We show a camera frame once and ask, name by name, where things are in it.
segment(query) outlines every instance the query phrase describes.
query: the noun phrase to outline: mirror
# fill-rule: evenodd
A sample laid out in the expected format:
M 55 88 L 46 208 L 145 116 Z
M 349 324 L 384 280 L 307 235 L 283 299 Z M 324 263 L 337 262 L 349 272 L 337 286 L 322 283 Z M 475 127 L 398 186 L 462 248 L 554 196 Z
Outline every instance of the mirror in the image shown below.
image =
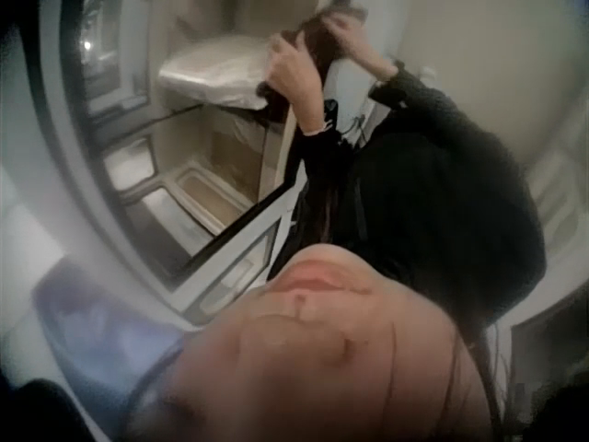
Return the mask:
M 234 233 L 225 238 L 235 235 L 245 225 L 235 227 L 237 221 L 287 189 L 295 128 L 286 127 L 287 108 L 271 118 L 263 99 L 261 109 L 211 102 L 211 89 L 198 94 L 199 81 L 212 64 L 253 51 L 263 56 L 256 87 L 268 38 L 296 29 L 319 3 L 80 5 L 77 59 L 70 65 L 81 64 L 86 114 L 78 117 L 90 166 L 140 254 L 167 285 L 185 281 L 200 252 L 230 228 Z

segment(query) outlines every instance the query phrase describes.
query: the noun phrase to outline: fingers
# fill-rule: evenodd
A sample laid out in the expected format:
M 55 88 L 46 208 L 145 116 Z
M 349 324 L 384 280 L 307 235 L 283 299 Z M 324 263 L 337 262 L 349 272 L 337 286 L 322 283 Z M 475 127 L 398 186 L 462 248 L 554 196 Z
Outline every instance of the fingers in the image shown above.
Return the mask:
M 301 30 L 296 36 L 296 49 L 298 49 L 300 52 L 309 52 L 308 48 L 306 47 L 306 36 L 303 30 Z
M 352 17 L 341 12 L 333 12 L 329 14 L 329 18 L 337 23 L 339 27 L 344 29 L 350 29 L 353 25 L 360 24 L 360 21 L 356 17 Z
M 273 52 L 284 52 L 292 46 L 280 34 L 274 34 L 270 37 L 270 49 Z

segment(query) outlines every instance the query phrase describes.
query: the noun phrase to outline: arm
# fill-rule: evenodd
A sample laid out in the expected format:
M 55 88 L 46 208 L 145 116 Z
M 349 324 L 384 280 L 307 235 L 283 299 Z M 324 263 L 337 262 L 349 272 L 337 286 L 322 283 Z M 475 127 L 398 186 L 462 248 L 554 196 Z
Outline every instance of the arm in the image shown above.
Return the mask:
M 360 20 L 335 13 L 323 21 L 348 56 L 385 83 L 373 91 L 371 98 L 391 108 L 403 102 L 423 134 L 455 155 L 464 167 L 476 170 L 477 176 L 517 210 L 524 211 L 526 224 L 540 240 L 536 205 L 522 170 L 499 138 L 480 129 L 445 94 L 428 88 L 403 68 L 384 59 L 368 43 Z

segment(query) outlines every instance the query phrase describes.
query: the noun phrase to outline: wrist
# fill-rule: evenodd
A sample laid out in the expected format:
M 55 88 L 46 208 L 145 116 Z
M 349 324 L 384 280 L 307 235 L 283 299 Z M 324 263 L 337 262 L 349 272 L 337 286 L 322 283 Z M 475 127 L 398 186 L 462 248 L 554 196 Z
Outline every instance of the wrist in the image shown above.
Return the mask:
M 321 131 L 325 126 L 323 94 L 317 99 L 293 103 L 293 112 L 304 134 Z

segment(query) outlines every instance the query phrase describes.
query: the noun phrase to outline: lips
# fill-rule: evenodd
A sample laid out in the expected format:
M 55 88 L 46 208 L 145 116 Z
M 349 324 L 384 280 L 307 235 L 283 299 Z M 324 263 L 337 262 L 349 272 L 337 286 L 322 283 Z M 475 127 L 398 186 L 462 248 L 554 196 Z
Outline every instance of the lips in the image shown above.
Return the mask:
M 273 292 L 292 290 L 340 291 L 350 289 L 349 277 L 334 264 L 321 261 L 299 262 L 281 273 L 272 283 Z

